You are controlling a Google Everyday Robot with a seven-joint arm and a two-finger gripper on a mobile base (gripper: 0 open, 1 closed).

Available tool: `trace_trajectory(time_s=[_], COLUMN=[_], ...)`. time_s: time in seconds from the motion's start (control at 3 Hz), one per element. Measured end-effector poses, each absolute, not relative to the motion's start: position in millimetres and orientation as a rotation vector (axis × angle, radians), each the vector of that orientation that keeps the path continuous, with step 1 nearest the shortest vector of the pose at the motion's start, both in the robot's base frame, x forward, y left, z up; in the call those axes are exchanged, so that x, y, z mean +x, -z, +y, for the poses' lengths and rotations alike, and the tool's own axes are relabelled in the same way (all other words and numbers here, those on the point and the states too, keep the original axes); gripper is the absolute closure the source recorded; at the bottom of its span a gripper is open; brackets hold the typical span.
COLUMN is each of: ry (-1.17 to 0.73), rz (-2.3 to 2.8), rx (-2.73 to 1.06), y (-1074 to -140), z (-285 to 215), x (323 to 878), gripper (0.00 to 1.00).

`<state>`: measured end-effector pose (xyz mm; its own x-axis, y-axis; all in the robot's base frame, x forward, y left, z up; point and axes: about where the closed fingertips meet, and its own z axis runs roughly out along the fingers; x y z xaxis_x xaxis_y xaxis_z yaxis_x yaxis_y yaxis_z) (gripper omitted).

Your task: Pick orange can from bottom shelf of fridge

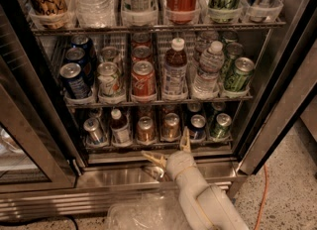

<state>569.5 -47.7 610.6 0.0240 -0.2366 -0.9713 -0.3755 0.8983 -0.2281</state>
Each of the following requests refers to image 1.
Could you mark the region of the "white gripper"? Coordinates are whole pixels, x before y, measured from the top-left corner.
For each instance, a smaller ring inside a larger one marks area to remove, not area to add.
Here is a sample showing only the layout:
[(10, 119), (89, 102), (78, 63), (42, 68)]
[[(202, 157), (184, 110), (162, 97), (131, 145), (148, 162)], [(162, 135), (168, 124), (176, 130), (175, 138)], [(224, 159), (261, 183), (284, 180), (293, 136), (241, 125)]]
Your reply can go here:
[(180, 151), (170, 155), (167, 160), (162, 153), (141, 151), (141, 154), (156, 166), (163, 170), (166, 169), (166, 172), (173, 180), (178, 180), (181, 177), (193, 180), (194, 175), (198, 173), (198, 169), (194, 158), (190, 154), (190, 136), (187, 127), (184, 127), (179, 149)]

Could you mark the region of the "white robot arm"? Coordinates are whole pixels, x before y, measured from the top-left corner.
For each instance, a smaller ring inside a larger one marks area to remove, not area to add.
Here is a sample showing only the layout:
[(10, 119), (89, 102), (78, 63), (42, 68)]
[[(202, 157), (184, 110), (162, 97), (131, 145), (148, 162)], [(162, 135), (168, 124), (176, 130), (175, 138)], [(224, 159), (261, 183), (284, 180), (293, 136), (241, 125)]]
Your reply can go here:
[(142, 151), (142, 155), (177, 184), (178, 202), (192, 230), (250, 230), (227, 194), (219, 186), (208, 184), (202, 175), (191, 154), (187, 128), (179, 150), (169, 157), (150, 151)]

